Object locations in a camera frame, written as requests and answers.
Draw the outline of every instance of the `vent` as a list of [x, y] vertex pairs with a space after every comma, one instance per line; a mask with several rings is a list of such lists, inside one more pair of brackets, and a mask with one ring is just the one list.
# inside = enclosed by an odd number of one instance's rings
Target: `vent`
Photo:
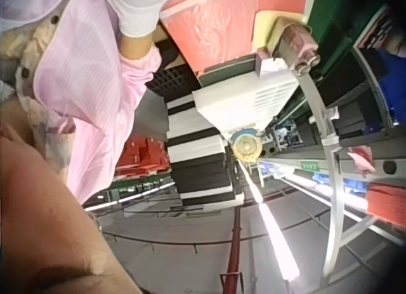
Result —
[[197, 110], [228, 137], [246, 127], [264, 130], [298, 85], [288, 70], [266, 79], [250, 72], [194, 91], [193, 97]]

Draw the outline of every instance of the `black and white stripes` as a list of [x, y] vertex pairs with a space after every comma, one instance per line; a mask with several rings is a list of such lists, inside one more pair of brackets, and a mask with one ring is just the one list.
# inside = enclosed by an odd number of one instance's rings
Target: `black and white stripes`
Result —
[[192, 95], [169, 102], [167, 107], [171, 176], [183, 205], [224, 207], [222, 204], [234, 201], [220, 132], [197, 112]]

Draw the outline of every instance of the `beige cloth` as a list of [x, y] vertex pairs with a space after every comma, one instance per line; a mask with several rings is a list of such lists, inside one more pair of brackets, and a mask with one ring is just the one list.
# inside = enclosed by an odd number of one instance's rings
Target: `beige cloth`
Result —
[[5, 32], [0, 43], [3, 60], [20, 61], [15, 71], [15, 91], [27, 113], [34, 136], [34, 147], [65, 183], [75, 124], [72, 119], [43, 107], [35, 99], [32, 85], [41, 57], [58, 28], [56, 21], [63, 15], [68, 1], [64, 0], [56, 10], [39, 22]]

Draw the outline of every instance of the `red pole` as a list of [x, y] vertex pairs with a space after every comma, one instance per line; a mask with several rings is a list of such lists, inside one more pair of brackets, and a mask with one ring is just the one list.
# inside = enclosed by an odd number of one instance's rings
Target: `red pole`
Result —
[[[240, 264], [240, 207], [234, 208], [234, 228], [231, 242], [230, 259], [228, 261], [227, 273], [238, 273]], [[236, 294], [239, 275], [232, 274], [226, 276], [223, 294]]]

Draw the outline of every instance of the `green sign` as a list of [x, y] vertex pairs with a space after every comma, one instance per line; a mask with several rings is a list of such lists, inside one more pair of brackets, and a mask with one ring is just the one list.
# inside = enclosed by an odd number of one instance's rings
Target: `green sign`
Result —
[[303, 170], [319, 172], [318, 161], [300, 161], [300, 165]]

